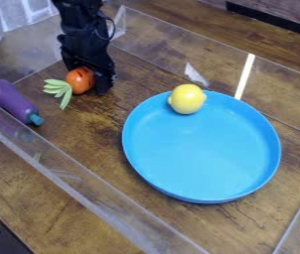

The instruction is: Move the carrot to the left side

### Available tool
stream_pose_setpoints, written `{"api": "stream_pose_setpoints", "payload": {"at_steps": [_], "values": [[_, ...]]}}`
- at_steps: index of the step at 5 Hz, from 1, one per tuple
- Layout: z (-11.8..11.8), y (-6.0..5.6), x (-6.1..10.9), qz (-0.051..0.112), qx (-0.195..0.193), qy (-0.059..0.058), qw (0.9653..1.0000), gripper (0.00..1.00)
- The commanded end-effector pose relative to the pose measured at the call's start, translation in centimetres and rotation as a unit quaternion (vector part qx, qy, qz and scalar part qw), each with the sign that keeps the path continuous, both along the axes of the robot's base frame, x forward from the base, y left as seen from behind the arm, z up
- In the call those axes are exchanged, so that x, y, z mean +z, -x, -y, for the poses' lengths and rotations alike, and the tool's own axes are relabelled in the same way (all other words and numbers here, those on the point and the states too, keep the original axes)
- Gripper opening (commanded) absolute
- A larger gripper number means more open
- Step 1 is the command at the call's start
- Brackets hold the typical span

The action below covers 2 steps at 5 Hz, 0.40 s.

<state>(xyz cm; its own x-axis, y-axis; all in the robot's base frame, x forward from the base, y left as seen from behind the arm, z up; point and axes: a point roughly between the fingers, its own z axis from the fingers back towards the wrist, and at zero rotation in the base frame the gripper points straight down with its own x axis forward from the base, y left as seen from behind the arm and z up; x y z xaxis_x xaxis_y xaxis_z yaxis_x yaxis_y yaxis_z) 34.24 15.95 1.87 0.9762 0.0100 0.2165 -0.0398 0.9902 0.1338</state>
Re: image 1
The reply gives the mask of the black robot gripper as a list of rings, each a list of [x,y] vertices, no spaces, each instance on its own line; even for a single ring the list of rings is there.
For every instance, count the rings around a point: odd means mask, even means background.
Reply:
[[[62,57],[69,70],[94,69],[95,92],[105,95],[114,85],[117,74],[107,53],[111,37],[102,13],[103,0],[51,0],[62,18],[63,33],[58,35]]]

